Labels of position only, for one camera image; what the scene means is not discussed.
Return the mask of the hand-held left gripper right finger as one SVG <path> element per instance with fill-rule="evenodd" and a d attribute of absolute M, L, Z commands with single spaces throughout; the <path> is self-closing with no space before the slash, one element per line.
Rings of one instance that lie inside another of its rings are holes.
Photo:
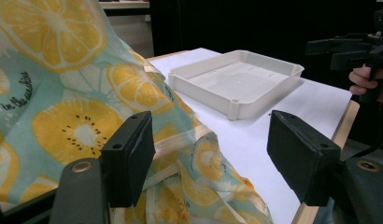
<path fill-rule="evenodd" d="M 271 112 L 267 153 L 298 200 L 324 206 L 330 170 L 340 157 L 340 147 L 299 117 Z"/>

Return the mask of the white plastic tray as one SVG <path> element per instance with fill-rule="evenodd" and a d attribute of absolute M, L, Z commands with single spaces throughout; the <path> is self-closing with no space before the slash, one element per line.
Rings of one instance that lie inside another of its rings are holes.
<path fill-rule="evenodd" d="M 248 119 L 279 101 L 304 68 L 246 50 L 235 50 L 172 69 L 169 86 L 227 116 Z"/>

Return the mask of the white table cover sheet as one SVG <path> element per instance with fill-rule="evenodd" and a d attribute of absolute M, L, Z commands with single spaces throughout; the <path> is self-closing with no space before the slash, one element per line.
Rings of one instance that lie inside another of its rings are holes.
<path fill-rule="evenodd" d="M 172 69 L 219 55 L 209 49 L 185 50 L 155 57 L 151 63 L 169 84 Z M 300 76 L 298 85 L 279 101 L 248 119 L 237 120 L 229 120 L 219 111 L 177 94 L 217 134 L 224 157 L 266 201 L 275 224 L 313 224 L 317 208 L 299 202 L 266 151 L 270 115 L 273 110 L 291 113 L 343 146 L 360 108 L 348 91 Z"/>

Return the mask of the lemon print cloth bag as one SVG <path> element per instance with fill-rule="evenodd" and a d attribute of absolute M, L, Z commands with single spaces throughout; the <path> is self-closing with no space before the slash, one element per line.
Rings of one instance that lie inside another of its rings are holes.
<path fill-rule="evenodd" d="M 98 0 L 0 0 L 0 204 L 57 187 L 98 157 L 135 113 L 152 115 L 156 154 L 137 205 L 113 224 L 273 224 L 217 136 L 117 37 Z"/>

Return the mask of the black curtain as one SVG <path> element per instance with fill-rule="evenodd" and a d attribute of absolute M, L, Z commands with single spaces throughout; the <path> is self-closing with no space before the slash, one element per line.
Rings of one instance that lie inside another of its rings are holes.
<path fill-rule="evenodd" d="M 302 65 L 302 77 L 341 89 L 347 71 L 307 56 L 308 41 L 375 30 L 378 0 L 149 0 L 154 53 L 245 49 Z"/>

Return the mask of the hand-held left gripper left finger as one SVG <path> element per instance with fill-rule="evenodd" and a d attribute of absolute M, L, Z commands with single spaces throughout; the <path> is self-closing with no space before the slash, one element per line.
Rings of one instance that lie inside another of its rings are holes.
<path fill-rule="evenodd" d="M 152 115 L 132 115 L 101 150 L 106 196 L 112 208 L 137 205 L 155 155 Z"/>

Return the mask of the light wooden cabinet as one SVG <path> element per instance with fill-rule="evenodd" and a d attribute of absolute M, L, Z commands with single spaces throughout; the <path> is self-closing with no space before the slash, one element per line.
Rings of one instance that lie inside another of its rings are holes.
<path fill-rule="evenodd" d="M 119 38 L 145 58 L 154 56 L 148 0 L 99 0 Z"/>

